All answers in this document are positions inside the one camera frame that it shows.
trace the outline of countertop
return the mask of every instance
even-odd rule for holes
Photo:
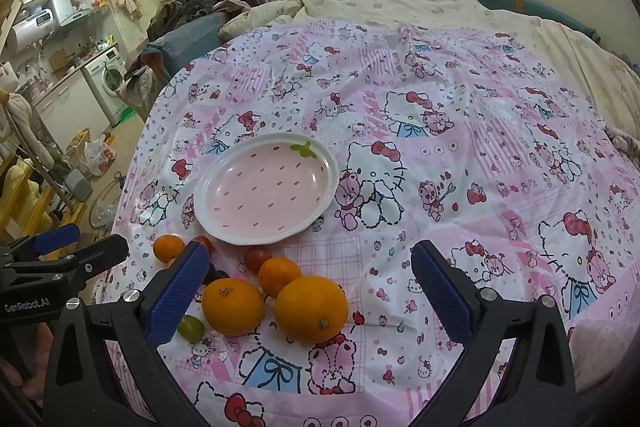
[[[41,94],[39,94],[36,99],[31,100],[31,107],[35,107],[36,105],[38,105],[42,99],[47,96],[51,91],[53,91],[54,89],[56,89],[56,87],[58,87],[60,84],[62,84],[62,82],[64,82],[66,79],[68,79],[72,74],[77,73],[78,71],[80,71],[82,68],[84,68],[89,62],[91,62],[92,60],[94,60],[94,58],[99,57],[100,55],[102,55],[103,53],[108,52],[111,48],[116,47],[118,43],[114,42],[111,46],[109,46],[108,48],[104,48],[101,52],[93,55],[91,58],[88,58],[87,60],[83,61],[75,70],[71,71],[71,73],[67,73],[65,76],[63,76],[62,78],[60,78],[59,81],[57,81],[55,84],[53,84],[51,87],[49,87],[49,89],[46,90],[46,92],[43,92]]]

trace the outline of human hand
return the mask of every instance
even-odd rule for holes
[[[6,376],[7,380],[17,387],[21,387],[29,400],[35,401],[42,406],[42,398],[44,396],[44,381],[47,372],[47,363],[49,362],[49,353],[51,344],[53,343],[53,334],[46,324],[40,324],[36,332],[36,345],[34,359],[36,362],[36,372],[28,380],[24,380],[18,370],[0,357],[0,369]]]

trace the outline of green leaf design on plate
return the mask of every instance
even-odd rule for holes
[[[311,142],[306,142],[304,145],[293,144],[290,148],[292,151],[298,151],[303,158],[311,156],[314,160],[318,159],[316,153],[311,150]]]

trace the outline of kitchen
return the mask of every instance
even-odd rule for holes
[[[0,59],[18,76],[36,135],[64,152],[85,128],[92,139],[111,130],[130,113],[116,94],[127,54],[160,0],[21,1]]]

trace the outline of washing machine door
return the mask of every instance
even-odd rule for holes
[[[117,97],[116,91],[124,84],[124,77],[116,64],[107,64],[102,75],[102,87],[110,96]]]

